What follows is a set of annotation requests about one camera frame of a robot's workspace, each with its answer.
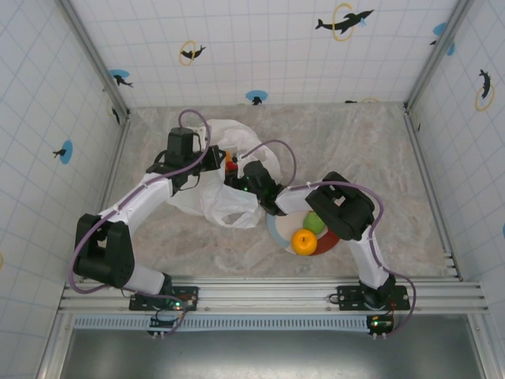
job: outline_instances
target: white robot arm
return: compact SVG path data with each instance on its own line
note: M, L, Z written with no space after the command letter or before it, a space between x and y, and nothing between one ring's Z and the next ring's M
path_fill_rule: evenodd
M195 133L186 128L172 129L168 138L168 148L161 152L148 169L142 181L127 193L117 204L102 211L97 216L84 215L77 224L76 245L103 217L115 212L96 232L77 255L73 271L112 287L126 288L152 295L172 295L171 278L136 263L131 236L140 224L163 202L188 182L190 175L197 176L202 171L220 168L224 152L217 146L211 146L201 164L191 171L174 175L171 178L159 178L186 167L194 162L202 152L193 151ZM275 183L260 161L253 161L244 166L244 176L228 178L226 184L238 190L247 190L256 194L260 205L266 212L283 216L300 210L313 210L326 223L327 227L346 241L357 263L361 291L372 308L384 304L395 278L386 273L377 264L368 239L373 222L373 203L359 190L340 186L319 186L293 191ZM346 182L335 172L329 173L324 181ZM144 186L137 196L129 199L139 186ZM376 257L383 262L380 249L376 244Z

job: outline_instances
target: orange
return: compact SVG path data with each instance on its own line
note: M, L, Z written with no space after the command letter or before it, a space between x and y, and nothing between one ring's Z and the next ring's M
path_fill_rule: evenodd
M317 237L309 229L300 229L291 238L291 246L298 255L310 255L316 251Z

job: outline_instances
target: vent grille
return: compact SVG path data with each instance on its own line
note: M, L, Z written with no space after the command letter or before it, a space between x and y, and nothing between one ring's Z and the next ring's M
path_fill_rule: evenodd
M151 328L152 316L142 315L80 315L76 317L76 329L102 330L169 330ZM171 320L173 316L160 317ZM367 332L366 316L220 316L188 315L181 332L200 332L211 330L343 330Z

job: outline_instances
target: white plastic bag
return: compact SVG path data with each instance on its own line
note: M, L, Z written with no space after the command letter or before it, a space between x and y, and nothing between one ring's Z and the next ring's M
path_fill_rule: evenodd
M246 153L261 143L251 128L234 120L208 120L211 126L211 145L217 144L221 150ZM202 144L205 142L205 127L194 129L200 135ZM238 176L243 175L243 167L253 160L259 160L276 181L281 180L281 169L275 154L266 146L238 164ZM246 229L255 227L264 216L256 195L225 186L224 161L221 168L200 174L200 182L195 188L177 192L169 199L168 204L179 208L182 212L195 216L205 216L211 223L223 227ZM196 184L196 179L190 177L182 187L189 188Z

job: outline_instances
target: grid pattern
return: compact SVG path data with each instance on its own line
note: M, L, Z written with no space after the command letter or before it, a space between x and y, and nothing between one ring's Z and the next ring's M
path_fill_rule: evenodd
M119 127L54 0L0 2L0 377L34 377ZM68 164L53 151L73 142Z
M133 88L119 89L130 107L236 105L251 90L267 103L405 101L456 0L353 0L335 22L373 12L338 42L315 27L331 24L341 3L73 0L107 67L129 73ZM189 40L205 50L183 66Z
M455 54L443 60L414 115L462 274L483 283L494 319L488 327L505 373L503 36L505 2L477 2L456 37ZM494 86L483 101L481 69ZM477 111L476 104L489 107Z

